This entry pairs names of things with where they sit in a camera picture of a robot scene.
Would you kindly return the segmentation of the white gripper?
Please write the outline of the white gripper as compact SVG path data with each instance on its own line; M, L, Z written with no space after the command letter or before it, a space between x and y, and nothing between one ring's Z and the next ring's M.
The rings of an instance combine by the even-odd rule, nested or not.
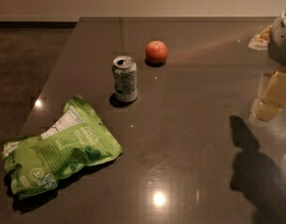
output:
M268 42L269 57L286 65L286 8L275 19ZM254 100L250 116L261 122L273 120L286 106L286 67L275 71Z

